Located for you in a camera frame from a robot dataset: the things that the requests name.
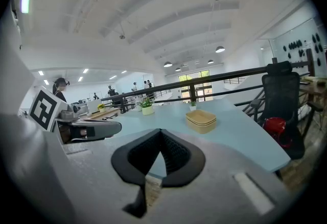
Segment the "chair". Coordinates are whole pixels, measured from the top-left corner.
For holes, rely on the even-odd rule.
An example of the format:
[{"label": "chair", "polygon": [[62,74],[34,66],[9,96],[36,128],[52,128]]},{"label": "chair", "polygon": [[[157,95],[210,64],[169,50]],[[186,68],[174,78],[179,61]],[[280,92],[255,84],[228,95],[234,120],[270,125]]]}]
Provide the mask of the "chair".
[{"label": "chair", "polygon": [[[300,76],[292,72],[290,62],[268,64],[267,73],[262,76],[262,84],[265,92],[265,109],[258,119],[258,123],[263,125],[265,119],[280,117],[286,121],[285,131],[281,135],[292,139],[289,147],[282,147],[292,160],[300,159],[304,156],[304,138],[309,130],[314,112],[321,112],[323,108],[314,103],[307,102],[311,107],[308,121],[303,134],[297,128],[298,124],[298,104]],[[261,101],[256,99],[251,102],[254,107],[254,120],[258,117],[258,109]]]}]

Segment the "potted plant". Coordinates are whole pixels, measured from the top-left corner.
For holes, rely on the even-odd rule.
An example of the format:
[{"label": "potted plant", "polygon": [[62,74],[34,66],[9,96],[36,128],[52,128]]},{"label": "potted plant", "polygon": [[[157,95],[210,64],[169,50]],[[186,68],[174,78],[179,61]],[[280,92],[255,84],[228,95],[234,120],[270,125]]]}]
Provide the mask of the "potted plant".
[{"label": "potted plant", "polygon": [[142,102],[136,102],[136,110],[140,112],[142,110]]},{"label": "potted plant", "polygon": [[105,111],[106,111],[106,107],[104,106],[104,104],[99,104],[99,105],[98,105],[98,110],[99,110],[100,112],[105,112]]},{"label": "potted plant", "polygon": [[196,102],[190,102],[190,110],[195,111],[196,110]]},{"label": "potted plant", "polygon": [[149,98],[145,98],[145,100],[141,102],[141,107],[142,107],[143,115],[150,115],[154,113],[152,102],[150,101]]}]

